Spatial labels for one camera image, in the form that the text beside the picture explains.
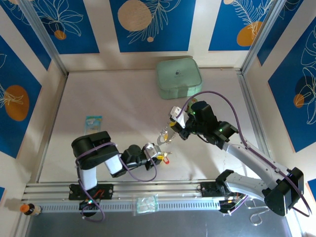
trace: orange bottle cap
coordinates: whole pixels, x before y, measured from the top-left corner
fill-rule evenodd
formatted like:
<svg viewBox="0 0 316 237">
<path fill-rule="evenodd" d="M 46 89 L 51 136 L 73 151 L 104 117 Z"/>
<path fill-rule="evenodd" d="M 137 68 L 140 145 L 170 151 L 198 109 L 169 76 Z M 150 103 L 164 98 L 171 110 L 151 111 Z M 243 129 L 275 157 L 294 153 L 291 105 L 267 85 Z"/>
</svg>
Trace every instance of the orange bottle cap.
<svg viewBox="0 0 316 237">
<path fill-rule="evenodd" d="M 25 213 L 29 210 L 30 210 L 30 207 L 27 204 L 23 204 L 22 206 L 20 206 L 20 211 L 23 213 Z"/>
</svg>

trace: clear plastic bag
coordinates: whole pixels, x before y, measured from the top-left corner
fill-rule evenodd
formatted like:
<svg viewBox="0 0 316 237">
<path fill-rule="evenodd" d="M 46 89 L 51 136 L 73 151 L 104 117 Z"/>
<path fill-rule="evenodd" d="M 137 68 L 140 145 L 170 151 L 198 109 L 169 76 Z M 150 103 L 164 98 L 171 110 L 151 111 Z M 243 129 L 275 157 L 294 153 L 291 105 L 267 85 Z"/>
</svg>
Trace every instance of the clear plastic bag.
<svg viewBox="0 0 316 237">
<path fill-rule="evenodd" d="M 159 211 L 158 196 L 136 197 L 134 215 L 143 215 Z"/>
</svg>

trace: blue poster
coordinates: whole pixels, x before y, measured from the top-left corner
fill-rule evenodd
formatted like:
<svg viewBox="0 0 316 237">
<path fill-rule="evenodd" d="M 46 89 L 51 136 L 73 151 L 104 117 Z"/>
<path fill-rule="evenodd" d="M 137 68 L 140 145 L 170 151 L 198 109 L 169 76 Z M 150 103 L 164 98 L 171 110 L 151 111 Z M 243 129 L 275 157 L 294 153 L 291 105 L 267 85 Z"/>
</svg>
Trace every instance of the blue poster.
<svg viewBox="0 0 316 237">
<path fill-rule="evenodd" d="M 99 53 L 83 0 L 30 2 L 60 54 Z M 24 15 L 19 17 L 19 21 L 19 24 L 26 24 Z"/>
<path fill-rule="evenodd" d="M 0 187 L 0 202 L 2 200 L 3 195 L 4 195 L 4 188 Z"/>
<path fill-rule="evenodd" d="M 35 32 L 32 30 L 29 22 L 24 17 L 19 6 L 14 4 L 14 2 L 15 1 L 12 0 L 0 0 L 0 5 L 7 13 L 15 27 L 21 33 L 26 43 L 28 43 L 34 54 L 40 60 L 44 68 L 48 70 L 51 62 L 50 56 L 36 36 Z"/>
<path fill-rule="evenodd" d="M 41 85 L 0 37 L 0 152 L 16 158 Z"/>
<path fill-rule="evenodd" d="M 273 2 L 273 0 L 223 0 L 208 50 L 248 50 Z"/>
<path fill-rule="evenodd" d="M 316 18 L 271 76 L 269 85 L 294 150 L 316 142 Z"/>
<path fill-rule="evenodd" d="M 257 54 L 261 65 L 263 65 L 266 61 L 268 55 L 271 53 L 278 39 L 283 34 L 302 2 L 303 0 L 287 0 L 285 2 L 283 9 Z"/>
<path fill-rule="evenodd" d="M 307 183 L 311 189 L 314 200 L 316 201 L 316 179 L 310 180 Z"/>
<path fill-rule="evenodd" d="M 110 0 L 120 52 L 188 51 L 195 0 Z"/>
</svg>

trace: small bottle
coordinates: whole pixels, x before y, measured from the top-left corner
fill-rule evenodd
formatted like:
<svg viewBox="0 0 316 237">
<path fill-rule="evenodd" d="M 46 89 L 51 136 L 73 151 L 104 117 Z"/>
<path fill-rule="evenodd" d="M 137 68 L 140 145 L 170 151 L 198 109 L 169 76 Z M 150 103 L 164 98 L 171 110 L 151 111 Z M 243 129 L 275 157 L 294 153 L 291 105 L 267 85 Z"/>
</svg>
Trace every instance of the small bottle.
<svg viewBox="0 0 316 237">
<path fill-rule="evenodd" d="M 37 216 L 41 212 L 41 207 L 34 205 L 32 203 L 29 204 L 23 204 L 20 207 L 20 211 L 23 212 L 27 216 Z"/>
</svg>

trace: white floor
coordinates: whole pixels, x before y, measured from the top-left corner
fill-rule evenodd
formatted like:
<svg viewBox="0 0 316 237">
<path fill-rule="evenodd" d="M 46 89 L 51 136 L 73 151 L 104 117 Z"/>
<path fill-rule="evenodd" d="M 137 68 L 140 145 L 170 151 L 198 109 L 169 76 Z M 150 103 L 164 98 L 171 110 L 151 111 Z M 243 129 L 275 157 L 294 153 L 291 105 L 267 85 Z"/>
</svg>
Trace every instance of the white floor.
<svg viewBox="0 0 316 237">
<path fill-rule="evenodd" d="M 225 95 L 235 106 L 243 133 L 256 145 L 253 129 L 236 71 L 202 69 L 202 90 L 214 90 Z M 75 182 L 75 157 L 71 142 L 84 135 L 86 116 L 103 116 L 102 130 L 123 152 L 128 146 L 156 143 L 160 131 L 167 125 L 172 106 L 182 107 L 187 98 L 163 100 L 156 86 L 154 70 L 97 71 L 70 73 L 45 157 L 40 182 Z M 236 126 L 230 107 L 216 95 L 204 94 L 218 120 Z M 233 169 L 242 175 L 257 177 L 230 154 L 206 144 L 191 135 L 187 141 L 176 137 L 163 151 L 172 151 L 170 164 L 158 166 L 156 180 L 213 179 L 223 170 Z M 153 177 L 154 170 L 145 167 L 133 170 L 141 179 Z M 105 165 L 98 167 L 99 181 L 131 181 L 129 174 L 113 179 Z"/>
</svg>

